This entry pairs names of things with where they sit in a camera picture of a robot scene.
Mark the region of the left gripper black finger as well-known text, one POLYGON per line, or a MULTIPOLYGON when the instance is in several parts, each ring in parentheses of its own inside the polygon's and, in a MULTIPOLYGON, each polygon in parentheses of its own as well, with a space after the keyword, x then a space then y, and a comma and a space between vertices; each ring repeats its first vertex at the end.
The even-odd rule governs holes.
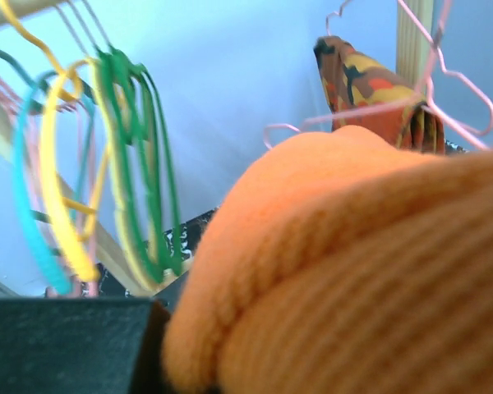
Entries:
POLYGON ((168 318, 151 299, 0 299, 0 394, 169 393, 168 318))

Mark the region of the pink wire hanger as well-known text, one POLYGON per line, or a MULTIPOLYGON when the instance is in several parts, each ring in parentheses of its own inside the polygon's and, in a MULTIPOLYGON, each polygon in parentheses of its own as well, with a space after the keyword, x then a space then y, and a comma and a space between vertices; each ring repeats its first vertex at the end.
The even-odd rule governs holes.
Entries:
POLYGON ((370 107, 364 108, 354 108, 343 112, 333 113, 328 115, 313 117, 306 119, 302 126, 295 127, 293 125, 287 125, 287 129, 295 132, 301 133, 305 131, 308 127, 315 124, 322 124, 326 122, 349 118, 358 116, 367 116, 372 114, 378 114, 382 112, 390 112, 394 109, 400 108, 408 103, 414 103, 419 96, 422 96, 426 100, 426 105, 422 108, 429 113, 437 116, 443 123, 443 127, 449 127, 454 130, 458 135, 461 135, 470 144, 474 145, 477 149, 487 151, 489 146, 481 141, 481 136, 489 133, 493 128, 493 102, 491 99, 485 95, 476 85, 474 85, 463 73, 458 71, 452 71, 447 68, 445 64, 445 57, 440 48, 441 41, 445 32, 445 27, 447 20, 449 19, 449 14, 453 3, 451 1, 444 2, 440 10, 440 19, 438 20, 437 29, 434 34, 429 34, 429 32, 424 28, 423 24, 415 17, 414 13, 407 6, 404 1, 399 2, 399 6, 405 11, 407 17, 412 21, 414 26, 422 33, 422 36, 426 39, 429 44, 429 53, 426 59, 426 64, 423 68, 422 75, 417 81, 413 88, 414 94, 409 98, 397 100, 391 103, 371 105, 370 107), (473 92, 488 108, 490 113, 489 123, 485 130, 479 131, 465 123, 458 121, 457 119, 449 116, 444 112, 434 100, 434 83, 431 78, 432 72, 435 67, 439 67, 441 71, 449 77, 460 80, 463 85, 465 85, 471 92, 473 92))

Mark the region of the teal hanger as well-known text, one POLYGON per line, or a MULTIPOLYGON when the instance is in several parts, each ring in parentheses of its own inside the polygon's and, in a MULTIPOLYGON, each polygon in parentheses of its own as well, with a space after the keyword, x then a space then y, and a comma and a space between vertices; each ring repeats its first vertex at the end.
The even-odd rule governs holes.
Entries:
POLYGON ((29 96, 23 99, 0 79, 0 99, 12 120, 16 210, 32 254, 50 282, 45 295, 95 297, 99 294, 98 283, 83 283, 71 273, 61 252, 53 247, 54 237, 49 231, 48 218, 40 211, 42 192, 39 180, 39 132, 35 117, 42 113, 43 104, 35 100, 35 95, 39 91, 45 94, 49 91, 48 78, 52 75, 46 73, 41 79, 33 80, 12 55, 0 49, 0 58, 9 63, 29 86, 29 96))

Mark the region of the green hanger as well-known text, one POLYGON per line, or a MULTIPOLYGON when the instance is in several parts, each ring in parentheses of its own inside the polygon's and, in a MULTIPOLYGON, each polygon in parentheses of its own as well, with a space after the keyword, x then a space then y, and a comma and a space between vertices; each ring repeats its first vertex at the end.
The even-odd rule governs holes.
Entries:
POLYGON ((150 235, 147 246, 150 262, 163 274, 180 275, 182 242, 180 212, 168 130, 159 92, 146 67, 134 64, 127 55, 111 46, 108 53, 112 74, 131 105, 131 143, 136 145, 141 178, 146 190, 150 235))
POLYGON ((107 145, 110 150, 110 177, 116 204, 114 217, 117 234, 131 274, 146 291, 158 288, 163 281, 160 269, 150 262, 147 246, 142 240, 134 204, 131 169, 127 145, 131 143, 131 105, 112 74, 109 60, 101 54, 91 74, 97 89, 95 99, 104 120, 107 145))

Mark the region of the camouflage orange trousers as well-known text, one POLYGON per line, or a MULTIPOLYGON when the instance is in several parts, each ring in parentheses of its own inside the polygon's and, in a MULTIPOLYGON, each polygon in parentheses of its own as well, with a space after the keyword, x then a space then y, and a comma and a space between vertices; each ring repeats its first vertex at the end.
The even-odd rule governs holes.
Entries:
MULTIPOLYGON (((414 94, 401 76, 373 58, 358 52, 338 36, 317 40, 314 54, 331 112, 391 103, 414 94)), ((445 153, 442 121, 424 110, 424 97, 390 112, 342 118, 332 121, 332 129, 346 125, 367 128, 398 149, 423 153, 445 153)))

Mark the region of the pink hanger holding camouflage trousers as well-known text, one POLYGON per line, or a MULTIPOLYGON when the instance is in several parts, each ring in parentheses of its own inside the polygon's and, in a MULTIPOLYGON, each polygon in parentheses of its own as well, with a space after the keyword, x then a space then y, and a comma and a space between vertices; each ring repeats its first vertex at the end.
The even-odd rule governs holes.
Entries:
POLYGON ((332 18, 341 17, 343 15, 344 9, 352 2, 352 0, 344 0, 337 11, 332 11, 325 17, 325 31, 328 36, 331 36, 330 21, 332 18))

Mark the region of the wooden clothes rack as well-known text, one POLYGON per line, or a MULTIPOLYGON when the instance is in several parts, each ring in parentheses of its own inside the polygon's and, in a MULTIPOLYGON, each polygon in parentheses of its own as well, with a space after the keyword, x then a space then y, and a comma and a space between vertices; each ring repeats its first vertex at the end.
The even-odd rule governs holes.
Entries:
MULTIPOLYGON (((45 8, 52 7, 57 1, 13 1, 12 7, 15 9, 15 13, 19 17, 29 16, 31 14, 42 11, 45 8)), ((415 17, 423 24, 424 28, 429 32, 433 24, 433 11, 434 1, 407 1, 407 6, 414 13, 415 17)), ((415 33, 415 27, 406 25, 408 17, 405 11, 399 11, 397 18, 397 71, 403 76, 408 76, 407 72, 412 71, 412 75, 408 77, 414 81, 415 76, 422 75, 422 60, 427 58, 427 51, 423 50, 421 44, 422 39, 416 38, 416 42, 410 44, 404 43, 402 39, 407 39, 408 34, 415 37, 415 35, 422 36, 422 33, 415 33), (408 62, 412 62, 411 68, 403 69, 400 66, 401 61, 405 61, 405 65, 408 62)), ((0 11, 0 26, 5 25, 7 22, 2 11, 0 11)), ((13 104, 16 101, 21 100, 16 97, 16 93, 10 90, 9 85, 2 83, 0 80, 0 155, 6 160, 11 161, 11 149, 12 149, 12 125, 10 120, 13 117, 13 113, 16 113, 16 108, 13 104)), ((60 180, 62 192, 66 197, 71 196, 71 188, 61 178, 60 180)), ((117 279, 122 286, 124 286, 134 296, 151 296, 151 291, 143 290, 139 283, 131 274, 127 261, 125 260, 124 253, 118 243, 108 234, 108 232, 99 225, 96 230, 97 246, 95 249, 96 258, 106 267, 107 270, 117 279)), ((172 274, 167 274, 166 285, 159 285, 156 291, 162 290, 164 287, 174 281, 172 274)))

